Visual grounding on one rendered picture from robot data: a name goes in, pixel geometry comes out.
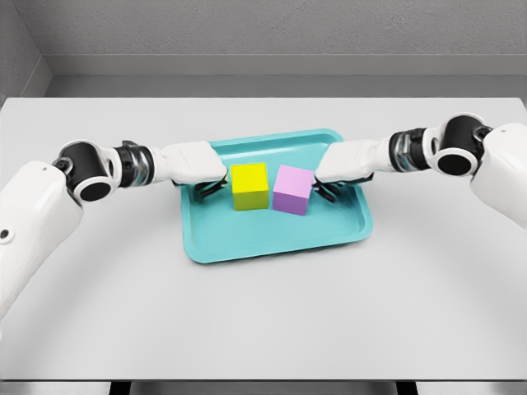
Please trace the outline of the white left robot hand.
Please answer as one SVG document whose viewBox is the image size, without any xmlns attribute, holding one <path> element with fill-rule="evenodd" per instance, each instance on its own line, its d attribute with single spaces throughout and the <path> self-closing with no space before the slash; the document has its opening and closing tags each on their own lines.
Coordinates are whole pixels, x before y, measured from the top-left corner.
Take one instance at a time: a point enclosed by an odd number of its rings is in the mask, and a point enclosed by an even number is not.
<svg viewBox="0 0 527 395">
<path fill-rule="evenodd" d="M 193 186 L 201 198 L 210 196 L 227 184 L 228 170 L 222 159 L 206 141 L 184 142 L 161 150 L 156 180 Z"/>
</svg>

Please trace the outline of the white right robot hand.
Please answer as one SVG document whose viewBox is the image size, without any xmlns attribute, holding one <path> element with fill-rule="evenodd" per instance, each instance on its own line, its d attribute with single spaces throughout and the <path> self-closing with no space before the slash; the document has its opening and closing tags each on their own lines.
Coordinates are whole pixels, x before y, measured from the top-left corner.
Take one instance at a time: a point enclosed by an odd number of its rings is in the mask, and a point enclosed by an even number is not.
<svg viewBox="0 0 527 395">
<path fill-rule="evenodd" d="M 373 146 L 373 140 L 331 144 L 315 170 L 315 192 L 327 201 L 335 203 L 341 195 L 342 186 L 370 181 L 374 170 L 368 152 Z"/>
</svg>

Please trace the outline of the yellow cube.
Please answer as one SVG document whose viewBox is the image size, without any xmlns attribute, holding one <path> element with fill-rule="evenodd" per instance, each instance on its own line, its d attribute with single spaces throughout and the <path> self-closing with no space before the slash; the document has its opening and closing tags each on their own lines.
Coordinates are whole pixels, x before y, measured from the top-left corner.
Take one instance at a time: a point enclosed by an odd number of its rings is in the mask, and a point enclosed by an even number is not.
<svg viewBox="0 0 527 395">
<path fill-rule="evenodd" d="M 268 190 L 264 163 L 231 166 L 231 191 L 236 211 L 267 209 Z"/>
</svg>

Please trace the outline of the purple cube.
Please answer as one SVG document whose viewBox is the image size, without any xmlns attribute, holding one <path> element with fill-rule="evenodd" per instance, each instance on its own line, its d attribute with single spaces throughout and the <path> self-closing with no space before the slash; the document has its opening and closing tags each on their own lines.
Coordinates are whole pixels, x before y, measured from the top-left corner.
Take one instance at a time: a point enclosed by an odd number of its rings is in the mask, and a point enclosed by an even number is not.
<svg viewBox="0 0 527 395">
<path fill-rule="evenodd" d="M 314 174 L 313 170 L 280 165 L 273 187 L 273 210 L 304 216 L 310 200 Z"/>
</svg>

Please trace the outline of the teal tray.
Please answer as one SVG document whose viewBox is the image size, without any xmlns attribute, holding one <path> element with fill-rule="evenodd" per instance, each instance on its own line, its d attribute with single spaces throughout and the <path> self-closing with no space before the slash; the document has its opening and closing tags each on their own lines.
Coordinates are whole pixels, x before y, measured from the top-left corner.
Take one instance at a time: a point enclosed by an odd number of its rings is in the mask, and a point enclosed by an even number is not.
<svg viewBox="0 0 527 395">
<path fill-rule="evenodd" d="M 264 163 L 274 181 L 280 165 L 315 170 L 328 146 L 343 137 L 330 129 L 216 141 L 212 147 L 226 166 Z M 367 238 L 373 220 L 359 185 L 345 184 L 335 202 L 312 193 L 304 216 L 272 208 L 237 211 L 231 186 L 200 198 L 191 186 L 181 189 L 183 246 L 197 263 L 216 263 Z"/>
</svg>

